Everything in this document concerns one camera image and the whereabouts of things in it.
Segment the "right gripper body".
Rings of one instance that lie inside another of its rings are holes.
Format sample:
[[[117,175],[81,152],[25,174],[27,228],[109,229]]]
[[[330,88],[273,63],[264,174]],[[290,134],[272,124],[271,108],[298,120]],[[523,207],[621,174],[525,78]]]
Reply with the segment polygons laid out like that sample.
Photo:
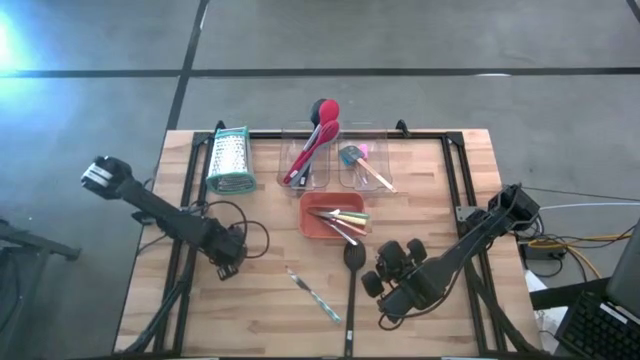
[[[398,241],[390,240],[378,249],[375,269],[361,277],[364,289],[371,298],[383,295],[383,283],[386,282],[404,289],[410,297],[426,299],[426,248],[417,238],[410,240],[407,248],[409,253],[404,252]]]

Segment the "all-steel utensil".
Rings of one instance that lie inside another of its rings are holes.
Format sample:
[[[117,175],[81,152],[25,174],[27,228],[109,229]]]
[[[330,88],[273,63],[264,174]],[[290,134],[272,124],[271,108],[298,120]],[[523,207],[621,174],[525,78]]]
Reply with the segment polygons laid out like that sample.
[[[351,236],[349,236],[348,234],[346,234],[345,232],[340,230],[332,222],[330,222],[329,220],[326,220],[326,219],[320,219],[320,221],[323,222],[324,224],[326,224],[327,226],[329,226],[330,228],[332,228],[334,231],[336,231],[342,238],[344,238],[351,245],[357,246],[358,242],[354,238],[352,238]]]

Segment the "brown-handled utensil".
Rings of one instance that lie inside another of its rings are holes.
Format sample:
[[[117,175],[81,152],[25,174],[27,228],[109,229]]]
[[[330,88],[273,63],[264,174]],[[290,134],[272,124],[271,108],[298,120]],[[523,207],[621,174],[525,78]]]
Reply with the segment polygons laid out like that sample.
[[[316,215],[316,218],[318,218],[319,220],[323,221],[324,223],[326,223],[328,225],[331,225],[336,230],[349,231],[350,233],[358,234],[358,235],[362,235],[362,236],[366,236],[367,235],[367,232],[365,230],[363,230],[363,229],[361,229],[359,227],[356,227],[355,225],[352,225],[352,224],[349,224],[347,222],[344,222],[342,220],[323,217],[323,216],[320,216],[320,215]]]

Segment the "yellow-handled knife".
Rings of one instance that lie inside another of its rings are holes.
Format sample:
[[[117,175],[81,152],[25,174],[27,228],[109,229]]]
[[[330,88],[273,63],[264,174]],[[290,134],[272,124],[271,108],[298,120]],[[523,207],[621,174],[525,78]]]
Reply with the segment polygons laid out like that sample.
[[[325,209],[308,209],[307,212],[311,215],[320,215],[323,217],[328,217],[328,218],[334,218],[334,219],[339,219],[342,220],[344,222],[347,222],[349,224],[354,224],[354,225],[366,225],[368,220],[370,219],[361,219],[361,218],[354,218],[354,217],[348,217],[348,216],[335,216],[329,213],[329,210],[325,210]]]

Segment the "teal patterned handle knife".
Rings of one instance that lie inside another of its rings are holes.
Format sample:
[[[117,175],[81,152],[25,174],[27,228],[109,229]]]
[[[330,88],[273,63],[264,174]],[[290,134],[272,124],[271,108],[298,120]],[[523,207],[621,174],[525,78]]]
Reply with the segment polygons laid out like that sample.
[[[285,270],[292,281],[302,290],[306,291],[313,300],[323,309],[323,311],[331,318],[331,320],[339,324],[341,317],[316,293],[314,292],[290,267],[286,266]]]

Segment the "grey silicone spoon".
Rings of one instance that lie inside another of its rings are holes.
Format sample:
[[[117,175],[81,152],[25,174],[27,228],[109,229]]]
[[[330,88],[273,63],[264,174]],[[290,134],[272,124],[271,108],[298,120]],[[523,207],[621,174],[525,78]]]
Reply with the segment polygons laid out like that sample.
[[[294,178],[290,181],[289,186],[293,189],[305,189],[307,187],[307,183],[309,180],[309,175],[311,172],[312,165],[310,162],[304,164],[301,168],[300,172],[297,173]]]

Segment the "red slotted spoon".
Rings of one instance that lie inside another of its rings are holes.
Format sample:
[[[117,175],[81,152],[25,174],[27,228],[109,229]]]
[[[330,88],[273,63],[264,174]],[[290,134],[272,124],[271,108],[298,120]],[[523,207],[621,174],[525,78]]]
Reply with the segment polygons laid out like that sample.
[[[312,163],[322,150],[329,147],[335,141],[339,131],[340,124],[336,120],[329,121],[324,125],[319,125],[312,133],[314,142],[302,150],[289,171],[283,176],[283,183],[289,185],[290,181],[300,172],[305,163]]]

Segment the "red spoon with steel neck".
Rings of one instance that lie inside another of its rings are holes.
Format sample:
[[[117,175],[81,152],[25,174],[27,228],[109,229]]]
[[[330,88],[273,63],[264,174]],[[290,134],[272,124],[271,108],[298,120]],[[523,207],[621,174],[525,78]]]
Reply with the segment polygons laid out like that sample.
[[[319,125],[324,125],[329,121],[334,121],[334,120],[338,121],[339,113],[340,113],[339,104],[333,99],[326,99],[326,101],[321,105],[319,109],[319,115],[320,115]]]

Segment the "black slotted spoon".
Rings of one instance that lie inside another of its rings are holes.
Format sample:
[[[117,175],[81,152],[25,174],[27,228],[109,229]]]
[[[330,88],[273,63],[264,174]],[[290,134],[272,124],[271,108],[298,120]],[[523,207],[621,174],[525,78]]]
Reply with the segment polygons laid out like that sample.
[[[361,241],[357,241],[356,245],[348,243],[344,249],[343,260],[350,272],[344,342],[344,359],[347,360],[353,357],[356,275],[366,262],[363,243]]]

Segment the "orange plastic bin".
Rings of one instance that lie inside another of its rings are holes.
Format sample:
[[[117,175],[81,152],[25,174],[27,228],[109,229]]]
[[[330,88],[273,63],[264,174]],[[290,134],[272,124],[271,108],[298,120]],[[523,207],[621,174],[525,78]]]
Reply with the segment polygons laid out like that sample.
[[[364,200],[361,195],[352,192],[309,192],[299,202],[299,231],[311,239],[338,239],[340,235],[321,219],[311,213],[313,211],[364,212]]]

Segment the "black power brick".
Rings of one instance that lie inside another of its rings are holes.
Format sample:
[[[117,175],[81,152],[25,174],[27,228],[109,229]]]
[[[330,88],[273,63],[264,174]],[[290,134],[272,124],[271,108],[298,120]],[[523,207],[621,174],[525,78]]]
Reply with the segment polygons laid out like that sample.
[[[557,251],[552,248],[536,248],[528,244],[520,244],[519,250],[525,261],[528,260],[551,260],[555,257]]]

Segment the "white paper sheet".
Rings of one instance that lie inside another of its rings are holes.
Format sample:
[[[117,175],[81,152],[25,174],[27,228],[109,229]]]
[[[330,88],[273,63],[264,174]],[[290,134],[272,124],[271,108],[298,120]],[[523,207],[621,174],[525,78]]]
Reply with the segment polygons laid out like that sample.
[[[541,279],[530,270],[525,271],[525,280],[530,293],[548,289]],[[534,311],[543,349],[549,353],[555,353],[558,349],[559,341],[555,339],[554,335],[567,311],[567,306]]]

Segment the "black stand legs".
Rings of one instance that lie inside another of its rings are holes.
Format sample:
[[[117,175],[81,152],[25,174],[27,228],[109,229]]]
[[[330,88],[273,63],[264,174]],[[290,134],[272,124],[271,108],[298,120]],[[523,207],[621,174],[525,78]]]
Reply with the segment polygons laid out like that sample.
[[[9,243],[9,246],[0,246],[0,267],[10,268],[15,279],[14,301],[0,319],[0,360],[8,360],[10,347],[25,328],[26,313],[33,305],[50,256],[59,255],[67,261],[75,261],[81,249],[17,228],[1,218],[0,242]]]

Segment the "grey metal bracket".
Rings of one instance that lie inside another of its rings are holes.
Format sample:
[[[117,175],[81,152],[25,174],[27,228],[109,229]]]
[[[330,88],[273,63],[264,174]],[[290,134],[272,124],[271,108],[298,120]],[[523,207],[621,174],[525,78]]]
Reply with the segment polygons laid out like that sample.
[[[477,206],[457,206],[455,215],[458,222],[474,222],[481,218],[484,210]]]

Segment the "black metal table frame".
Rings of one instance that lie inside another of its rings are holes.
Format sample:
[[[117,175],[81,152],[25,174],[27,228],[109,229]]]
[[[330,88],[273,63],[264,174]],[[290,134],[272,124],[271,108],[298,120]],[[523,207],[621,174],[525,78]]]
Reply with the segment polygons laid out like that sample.
[[[489,135],[484,130],[414,130],[404,138],[387,132],[391,176],[397,193],[364,197],[372,220],[364,238],[369,258],[387,240],[418,238],[430,254],[442,253],[457,238],[455,208],[488,201],[501,181]],[[197,357],[342,357],[350,274],[344,241],[310,239],[298,229],[299,201],[277,184],[281,134],[251,135],[256,191],[208,195],[210,213],[224,223],[250,221],[249,258],[239,273],[221,281],[203,255],[194,257],[192,286],[172,308],[162,344],[151,344],[142,360]],[[337,324],[289,277],[295,272],[342,319]],[[376,302],[356,278],[354,355],[358,359],[426,357],[505,358],[515,347],[493,326],[486,308],[472,311],[463,280],[432,313],[410,318],[393,331],[381,329]]]

